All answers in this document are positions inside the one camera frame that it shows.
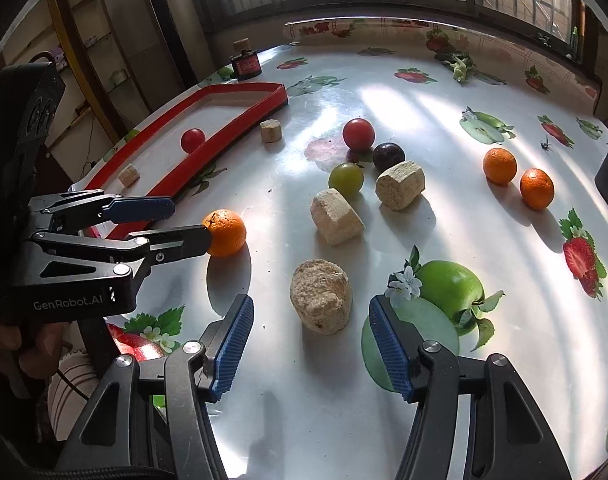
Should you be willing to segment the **person's left hand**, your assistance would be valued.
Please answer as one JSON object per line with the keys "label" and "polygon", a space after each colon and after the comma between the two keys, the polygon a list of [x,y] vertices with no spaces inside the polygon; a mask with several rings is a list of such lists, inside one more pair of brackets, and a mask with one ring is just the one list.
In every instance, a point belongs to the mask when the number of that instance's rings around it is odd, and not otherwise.
{"label": "person's left hand", "polygon": [[63,337],[69,323],[39,327],[33,342],[24,342],[19,327],[0,323],[0,372],[9,375],[19,368],[34,379],[46,379],[58,369]]}

